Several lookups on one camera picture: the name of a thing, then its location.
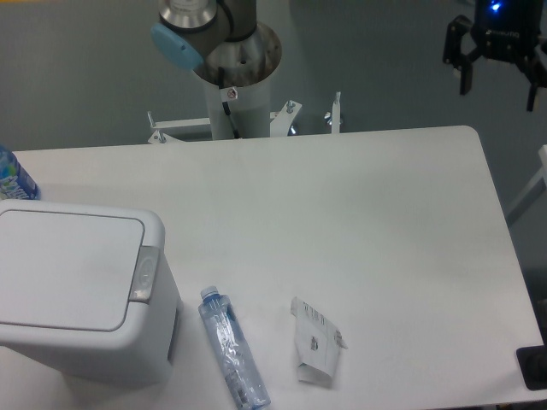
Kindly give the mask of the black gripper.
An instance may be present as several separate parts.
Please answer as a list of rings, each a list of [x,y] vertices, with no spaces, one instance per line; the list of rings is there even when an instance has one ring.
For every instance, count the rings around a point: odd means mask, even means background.
[[[460,73],[461,95],[470,92],[473,63],[480,57],[515,64],[529,81],[526,110],[532,112],[540,88],[546,88],[546,68],[537,47],[540,43],[542,1],[477,1],[474,20],[458,15],[446,30],[443,62]],[[475,47],[462,52],[462,40],[470,35]]]

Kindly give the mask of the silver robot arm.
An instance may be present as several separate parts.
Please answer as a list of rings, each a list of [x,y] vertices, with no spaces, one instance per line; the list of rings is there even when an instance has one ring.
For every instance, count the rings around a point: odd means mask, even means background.
[[[527,110],[546,86],[541,1],[477,1],[474,18],[458,15],[446,30],[442,61],[460,75],[459,92],[472,87],[480,57],[514,64],[530,83]],[[175,66],[218,88],[246,87],[269,77],[282,49],[275,32],[260,23],[254,1],[160,1],[150,29],[156,48]]]

